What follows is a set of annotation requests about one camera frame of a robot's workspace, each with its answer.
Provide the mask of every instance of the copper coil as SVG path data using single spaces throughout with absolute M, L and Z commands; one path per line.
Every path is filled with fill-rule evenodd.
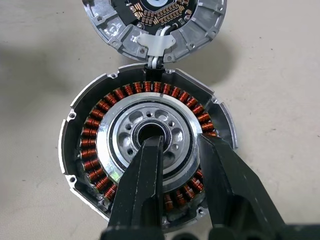
M 94 127 L 94 128 L 98 128 L 100 125 L 100 121 L 93 119 L 92 117 L 88 117 L 85 120 L 85 123 L 88 126 Z
M 111 187 L 107 191 L 105 191 L 104 196 L 109 199 L 109 201 L 112 201 L 115 197 L 117 191 L 117 186 L 112 183 Z
M 170 88 L 171 88 L 171 85 L 168 84 L 168 83 L 165 83 L 165 84 L 163 85 L 162 93 L 169 95 L 169 94 L 170 94 Z
M 192 112 L 193 112 L 194 115 L 198 115 L 198 114 L 202 113 L 204 110 L 205 110 L 204 106 L 202 106 L 202 105 L 200 104 L 200 105 L 196 106 L 196 107 L 192 110 Z
M 110 179 L 107 176 L 105 176 L 95 184 L 95 187 L 98 191 L 101 192 L 109 182 L 110 182 Z
M 189 93 L 187 93 L 186 91 L 184 91 L 184 92 L 180 95 L 179 100 L 184 103 L 185 101 L 187 101 L 188 98 L 189 98 Z
M 208 113 L 203 113 L 200 116 L 197 117 L 199 123 L 204 123 L 208 120 L 210 120 L 210 115 Z
M 180 88 L 175 86 L 171 92 L 171 97 L 177 98 L 179 96 L 179 93 L 180 93 Z
M 164 207 L 167 212 L 170 212 L 172 209 L 174 209 L 174 202 L 171 200 L 171 197 L 169 194 L 164 195 Z
M 90 115 L 96 117 L 97 119 L 103 119 L 105 113 L 103 111 L 100 111 L 99 109 L 95 108 L 95 109 L 92 109 L 92 111 L 90 112 Z
M 96 139 L 83 138 L 80 140 L 80 147 L 91 147 L 96 145 Z
M 114 90 L 114 94 L 116 95 L 116 97 L 121 100 L 124 99 L 126 96 L 124 95 L 124 92 L 119 88 L 117 88 L 116 90 Z
M 198 191 L 201 192 L 204 189 L 204 185 L 200 182 L 200 180 L 193 177 L 190 180 L 190 184 Z
M 208 132 L 214 129 L 214 124 L 212 122 L 207 122 L 201 125 L 202 131 Z
M 185 195 L 187 195 L 190 200 L 196 196 L 195 192 L 188 185 L 184 185 L 182 188 L 184 189 Z
M 160 93 L 160 91 L 161 91 L 161 82 L 155 81 L 153 83 L 153 91 L 155 93 Z
M 104 99 L 111 103 L 111 105 L 115 105 L 117 103 L 117 100 L 112 93 L 108 93 L 107 95 L 105 95 Z
M 81 135 L 82 136 L 88 136 L 88 137 L 95 137 L 97 136 L 98 130 L 97 129 L 91 129 L 91 128 L 83 128 Z
M 89 174 L 87 175 L 89 181 L 92 183 L 94 182 L 95 180 L 99 179 L 101 176 L 103 176 L 105 173 L 104 173 L 104 170 L 100 167 L 98 168 L 97 170 L 94 170 L 94 171 L 91 171 L 89 172 Z
M 202 175 L 202 171 L 201 169 L 199 168 L 196 172 L 195 172 L 195 175 L 197 175 L 198 177 L 202 178 L 203 175 Z
M 180 190 L 177 190 L 175 192 L 175 199 L 180 207 L 182 207 L 186 204 L 186 200 L 185 200 L 184 196 L 182 195 L 182 193 L 180 192 Z
M 194 97 L 191 97 L 189 101 L 185 104 L 188 108 L 192 108 L 194 105 L 197 104 L 197 100 Z
M 89 160 L 89 161 L 85 161 L 83 163 L 83 170 L 85 170 L 85 171 L 89 171 L 89 170 L 95 169 L 97 167 L 100 167 L 100 163 L 99 163 L 98 158 L 95 158 L 95 159 Z
M 90 149 L 85 149 L 80 151 L 80 157 L 82 159 L 92 157 L 96 154 L 97 154 L 97 151 L 95 148 L 90 148 Z
M 124 85 L 123 88 L 124 88 L 125 93 L 128 96 L 134 94 L 134 91 L 132 90 L 132 87 L 130 86 L 130 84 Z
M 139 81 L 133 83 L 133 88 L 137 94 L 142 93 L 142 87 Z
M 102 110 L 105 110 L 106 112 L 111 108 L 111 106 L 109 106 L 108 103 L 106 103 L 105 101 L 103 100 L 100 100 L 98 103 L 97 103 L 98 107 L 101 108 Z
M 143 90 L 145 92 L 151 92 L 151 82 L 150 81 L 143 82 Z
M 216 131 L 206 132 L 205 134 L 211 137 L 218 137 L 218 133 Z

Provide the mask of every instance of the white cable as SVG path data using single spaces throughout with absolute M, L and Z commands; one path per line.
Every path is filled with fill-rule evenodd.
M 162 28 L 159 27 L 159 29 L 156 31 L 155 35 L 156 35 L 156 36 L 160 36 L 161 30 L 162 30 Z M 154 56 L 149 56 L 149 59 L 148 59 L 148 68 L 152 68 L 152 60 L 153 60 L 153 59 L 154 59 Z
M 166 26 L 161 30 L 160 36 L 164 36 L 166 34 L 166 31 L 171 28 L 171 26 Z M 158 56 L 155 56 L 152 60 L 152 68 L 156 69 L 157 68 L 157 62 L 158 62 Z

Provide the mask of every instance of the center hole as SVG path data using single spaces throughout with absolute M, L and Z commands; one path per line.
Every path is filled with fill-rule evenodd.
M 138 133 L 138 141 L 140 146 L 153 136 L 163 136 L 164 146 L 163 149 L 168 147 L 167 139 L 164 130 L 157 124 L 146 124 L 143 126 Z

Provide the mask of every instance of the circuit board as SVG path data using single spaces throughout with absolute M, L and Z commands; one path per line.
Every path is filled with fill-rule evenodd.
M 127 23 L 134 24 L 152 35 L 164 26 L 177 24 L 178 28 L 182 27 L 191 19 L 197 6 L 196 0 L 127 0 L 120 3 L 119 1 L 121 0 L 113 0 L 111 3 L 122 5 L 121 11 L 115 9 L 120 17 L 127 19 L 128 12 L 125 8 L 130 9 L 134 18 L 132 17 Z

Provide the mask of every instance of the gray surface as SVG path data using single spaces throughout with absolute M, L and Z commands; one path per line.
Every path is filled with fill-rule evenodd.
M 320 2 L 303 6 L 229 1 L 217 38 L 169 66 L 226 102 L 237 153 L 290 223 L 320 222 Z M 106 223 L 69 191 L 59 130 L 84 86 L 132 61 L 74 0 L 1 0 L 0 40 L 0 239 L 97 239 Z M 187 230 L 205 239 L 208 220 Z

